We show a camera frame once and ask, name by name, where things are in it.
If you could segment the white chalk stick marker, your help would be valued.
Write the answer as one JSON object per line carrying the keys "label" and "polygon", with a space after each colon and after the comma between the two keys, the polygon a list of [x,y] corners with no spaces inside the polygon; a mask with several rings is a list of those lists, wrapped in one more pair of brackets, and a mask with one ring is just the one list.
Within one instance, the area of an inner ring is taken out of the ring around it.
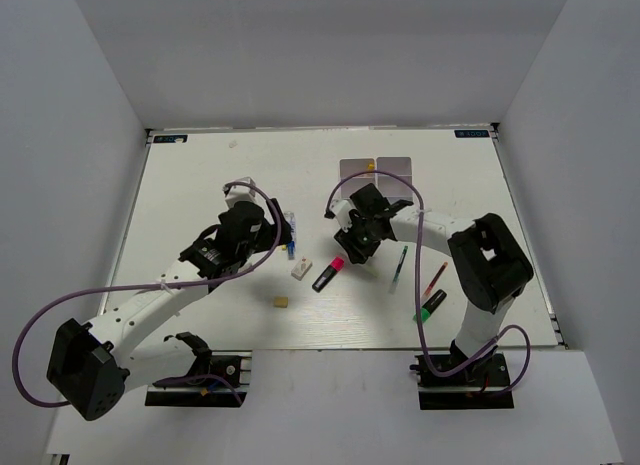
{"label": "white chalk stick marker", "polygon": [[377,270],[376,267],[366,264],[366,265],[363,265],[362,268],[372,277],[375,277],[375,278],[379,277],[379,271]]}

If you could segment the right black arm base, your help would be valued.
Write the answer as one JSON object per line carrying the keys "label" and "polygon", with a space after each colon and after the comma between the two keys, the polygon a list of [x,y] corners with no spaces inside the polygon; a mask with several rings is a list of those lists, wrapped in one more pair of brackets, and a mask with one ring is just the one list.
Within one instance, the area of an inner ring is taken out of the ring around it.
{"label": "right black arm base", "polygon": [[505,357],[496,353],[472,371],[448,377],[435,376],[423,356],[409,367],[418,379],[418,397],[423,411],[507,410],[514,408]]}

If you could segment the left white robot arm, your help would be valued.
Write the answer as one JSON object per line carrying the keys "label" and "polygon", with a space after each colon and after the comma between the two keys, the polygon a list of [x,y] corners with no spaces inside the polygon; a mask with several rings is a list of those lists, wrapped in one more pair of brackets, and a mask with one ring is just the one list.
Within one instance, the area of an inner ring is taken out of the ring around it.
{"label": "left white robot arm", "polygon": [[165,379],[165,359],[144,358],[137,347],[186,306],[248,273],[248,261],[291,238],[276,199],[265,206],[238,201],[205,229],[160,275],[111,312],[56,331],[46,377],[87,421],[110,411],[129,390]]}

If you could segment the clear blue pen pack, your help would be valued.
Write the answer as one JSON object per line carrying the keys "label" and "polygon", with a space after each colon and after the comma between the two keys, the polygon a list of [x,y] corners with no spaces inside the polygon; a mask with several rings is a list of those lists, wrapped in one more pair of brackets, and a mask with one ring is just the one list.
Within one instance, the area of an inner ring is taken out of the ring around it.
{"label": "clear blue pen pack", "polygon": [[285,211],[284,212],[284,218],[286,220],[286,222],[289,224],[290,227],[290,232],[291,232],[291,240],[288,242],[294,242],[295,243],[295,248],[293,250],[289,249],[286,250],[287,252],[287,258],[289,260],[294,260],[295,259],[295,253],[296,253],[296,219],[295,219],[295,214],[291,211]]}

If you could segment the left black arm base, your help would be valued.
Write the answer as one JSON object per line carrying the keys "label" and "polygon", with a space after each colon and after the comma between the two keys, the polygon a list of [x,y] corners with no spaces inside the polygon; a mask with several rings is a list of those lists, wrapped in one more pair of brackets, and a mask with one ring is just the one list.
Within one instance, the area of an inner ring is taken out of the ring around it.
{"label": "left black arm base", "polygon": [[160,371],[153,371],[146,388],[147,407],[239,408],[251,381],[252,353],[224,351],[179,352]]}

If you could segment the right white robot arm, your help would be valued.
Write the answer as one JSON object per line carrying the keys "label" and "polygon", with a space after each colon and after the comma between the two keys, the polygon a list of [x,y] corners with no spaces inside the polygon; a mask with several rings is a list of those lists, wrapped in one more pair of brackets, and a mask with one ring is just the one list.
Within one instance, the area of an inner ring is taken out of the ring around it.
{"label": "right white robot arm", "polygon": [[439,370],[428,353],[422,325],[420,345],[427,369],[436,377],[455,376],[472,384],[488,370],[487,359],[513,327],[505,316],[526,285],[533,267],[504,220],[493,213],[477,219],[457,219],[427,209],[422,201],[391,203],[367,184],[347,199],[330,198],[325,217],[339,230],[334,239],[353,264],[364,264],[385,240],[415,245],[414,299],[421,304],[421,251],[440,252],[452,261],[467,298],[461,328],[450,347],[451,362]]}

